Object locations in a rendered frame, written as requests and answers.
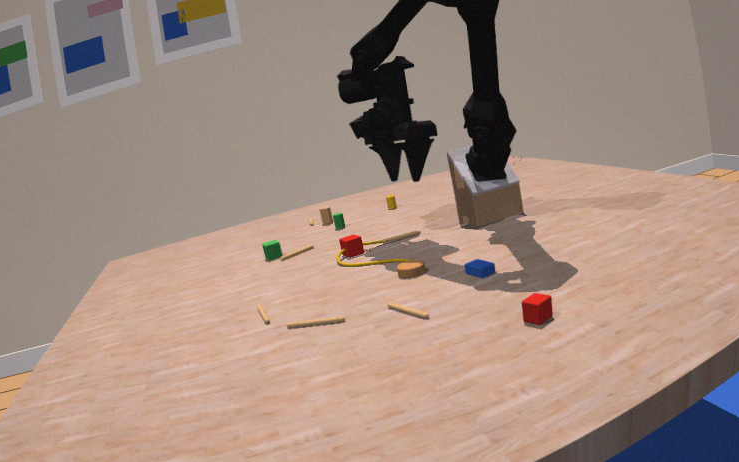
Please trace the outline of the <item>green cylinder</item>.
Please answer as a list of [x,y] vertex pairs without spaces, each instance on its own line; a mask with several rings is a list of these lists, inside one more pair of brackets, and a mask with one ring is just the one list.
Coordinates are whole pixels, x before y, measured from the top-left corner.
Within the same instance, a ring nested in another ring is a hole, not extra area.
[[345,222],[343,218],[343,213],[335,213],[333,214],[334,224],[336,229],[342,229],[345,228]]

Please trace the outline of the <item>small blue block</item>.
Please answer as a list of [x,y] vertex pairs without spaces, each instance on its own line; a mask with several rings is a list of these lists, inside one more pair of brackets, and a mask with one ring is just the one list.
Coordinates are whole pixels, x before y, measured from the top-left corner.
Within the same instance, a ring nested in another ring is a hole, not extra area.
[[465,264],[466,274],[484,278],[495,273],[494,263],[475,259]]

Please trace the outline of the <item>yellow string with thin wooden stick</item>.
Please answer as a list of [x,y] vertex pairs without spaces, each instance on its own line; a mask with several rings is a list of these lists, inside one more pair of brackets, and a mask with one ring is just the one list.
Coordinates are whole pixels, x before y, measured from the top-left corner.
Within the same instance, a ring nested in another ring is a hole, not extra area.
[[[378,243],[387,243],[387,242],[390,242],[390,241],[394,241],[394,240],[398,240],[398,239],[402,239],[402,238],[406,238],[406,237],[410,237],[410,236],[418,235],[418,234],[420,234],[420,233],[421,233],[421,231],[420,231],[420,230],[417,230],[417,231],[409,232],[409,233],[406,233],[406,234],[402,234],[402,235],[398,235],[398,236],[394,236],[394,237],[390,237],[390,238],[382,239],[382,240],[380,240],[380,241],[365,242],[365,243],[363,243],[363,245],[371,245],[371,244],[378,244]],[[411,261],[411,260],[408,260],[408,259],[390,259],[390,260],[381,260],[381,261],[366,262],[366,263],[347,264],[347,263],[343,263],[343,262],[341,262],[341,261],[339,260],[339,257],[340,257],[340,255],[341,255],[341,254],[342,254],[342,253],[343,253],[344,251],[345,251],[345,248],[344,248],[344,249],[342,249],[342,250],[341,250],[341,251],[340,251],[340,252],[338,253],[338,255],[337,255],[337,257],[336,257],[336,261],[337,261],[337,262],[338,262],[338,263],[339,263],[340,265],[342,265],[342,266],[347,266],[347,267],[366,266],[366,265],[374,265],[374,264],[382,264],[382,263],[391,263],[391,262],[407,262],[407,261]]]

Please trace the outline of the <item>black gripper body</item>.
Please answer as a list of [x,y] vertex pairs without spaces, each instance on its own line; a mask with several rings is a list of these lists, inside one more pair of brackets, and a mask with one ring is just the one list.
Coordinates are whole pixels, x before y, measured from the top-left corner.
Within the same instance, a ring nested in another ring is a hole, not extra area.
[[410,104],[413,104],[414,100],[408,98],[408,93],[378,96],[378,107],[382,106],[382,100],[389,105],[396,126],[388,128],[386,125],[374,131],[372,135],[364,138],[365,145],[389,145],[400,140],[410,142],[438,136],[437,127],[431,120],[418,122],[412,119]]

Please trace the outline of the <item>green cube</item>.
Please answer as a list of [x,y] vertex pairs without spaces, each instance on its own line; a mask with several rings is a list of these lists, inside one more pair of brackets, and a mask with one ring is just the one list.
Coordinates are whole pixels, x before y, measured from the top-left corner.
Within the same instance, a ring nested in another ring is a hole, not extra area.
[[265,257],[268,260],[272,260],[278,257],[281,257],[281,258],[283,257],[280,242],[278,242],[277,240],[264,243],[262,244],[262,246],[263,246],[263,250],[265,253]]

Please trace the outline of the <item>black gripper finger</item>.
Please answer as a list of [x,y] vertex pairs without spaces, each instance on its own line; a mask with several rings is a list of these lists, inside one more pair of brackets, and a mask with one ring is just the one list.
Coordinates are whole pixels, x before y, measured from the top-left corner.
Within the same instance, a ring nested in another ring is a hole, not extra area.
[[397,181],[402,156],[401,148],[396,144],[382,144],[368,147],[380,155],[391,180]]
[[431,143],[434,139],[424,139],[396,143],[404,152],[414,182],[419,182]]

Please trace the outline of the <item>round wooden button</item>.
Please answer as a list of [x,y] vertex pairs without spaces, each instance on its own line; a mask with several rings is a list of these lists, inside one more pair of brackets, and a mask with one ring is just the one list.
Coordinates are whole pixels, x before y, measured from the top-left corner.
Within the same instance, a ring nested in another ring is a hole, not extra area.
[[421,260],[407,261],[397,266],[400,278],[415,278],[425,272],[424,262]]

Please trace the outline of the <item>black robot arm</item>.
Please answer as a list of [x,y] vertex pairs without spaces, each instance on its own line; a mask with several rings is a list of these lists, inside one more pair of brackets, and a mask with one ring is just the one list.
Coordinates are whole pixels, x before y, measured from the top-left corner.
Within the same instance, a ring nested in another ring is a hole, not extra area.
[[[408,93],[404,69],[414,64],[404,56],[396,56],[390,63],[382,62],[395,48],[402,30],[427,2],[456,7],[467,25],[473,83],[473,92],[463,108],[464,128],[468,128],[473,139],[466,161],[477,182],[505,179],[504,168],[512,151],[510,143],[517,129],[499,92],[494,22],[499,1],[399,0],[384,20],[350,49],[352,69],[342,70],[337,76],[339,97],[347,104],[354,104],[378,96]],[[357,139],[366,138],[386,125],[396,126],[389,105],[384,100],[381,105],[373,103],[374,108],[350,122]]]

